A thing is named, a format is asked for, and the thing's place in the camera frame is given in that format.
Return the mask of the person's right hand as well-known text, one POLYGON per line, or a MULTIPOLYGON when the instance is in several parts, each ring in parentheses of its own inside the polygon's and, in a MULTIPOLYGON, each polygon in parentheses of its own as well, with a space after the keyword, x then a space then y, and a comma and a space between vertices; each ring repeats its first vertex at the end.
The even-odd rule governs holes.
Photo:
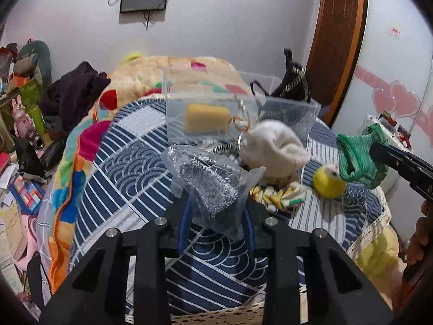
POLYGON ((408 265, 413 265, 424 257, 424 247, 432 233, 432 202, 426 200, 421 206, 421 213, 423 216, 416 222, 415 233, 406 251, 408 265))

